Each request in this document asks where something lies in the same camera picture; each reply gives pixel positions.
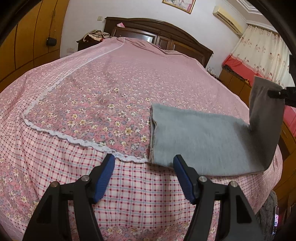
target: silver screw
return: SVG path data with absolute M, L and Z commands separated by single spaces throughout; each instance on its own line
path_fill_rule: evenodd
M 84 176 L 82 176 L 81 180 L 83 182 L 87 182 L 89 180 L 89 176 L 88 175 L 84 175 Z
M 203 183 L 207 181 L 207 178 L 205 176 L 200 176 L 198 179 Z
M 58 183 L 57 181 L 54 181 L 54 182 L 52 182 L 52 183 L 50 184 L 50 186 L 51 186 L 52 188 L 55 188 L 55 187 L 57 187 L 58 184 L 59 184 L 59 183 Z
M 231 181 L 230 185 L 233 186 L 234 188 L 236 188 L 238 186 L 237 182 L 235 182 L 235 181 Z

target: dark wooden headboard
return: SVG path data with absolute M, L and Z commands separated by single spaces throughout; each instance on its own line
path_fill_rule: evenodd
M 167 22 L 149 18 L 107 17 L 104 32 L 115 37 L 132 37 L 146 40 L 162 49 L 176 50 L 197 59 L 204 67 L 213 51 L 200 44 L 184 30 Z M 117 27 L 123 23 L 125 28 Z

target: framed picture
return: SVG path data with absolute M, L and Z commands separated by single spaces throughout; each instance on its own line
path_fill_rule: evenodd
M 163 3 L 171 5 L 173 7 L 183 10 L 184 12 L 191 14 L 195 0 L 163 0 Z

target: wall-mounted air conditioner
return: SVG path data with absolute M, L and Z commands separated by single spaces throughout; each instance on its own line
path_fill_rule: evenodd
M 213 11 L 214 16 L 224 22 L 239 37 L 243 34 L 243 28 L 238 22 L 222 7 L 216 6 Z

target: smartphone screen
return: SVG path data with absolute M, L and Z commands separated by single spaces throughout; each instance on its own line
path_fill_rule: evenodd
M 279 208 L 276 206 L 274 208 L 274 227 L 272 230 L 272 235 L 276 234 L 276 228 L 278 226 L 278 223 L 279 223 Z

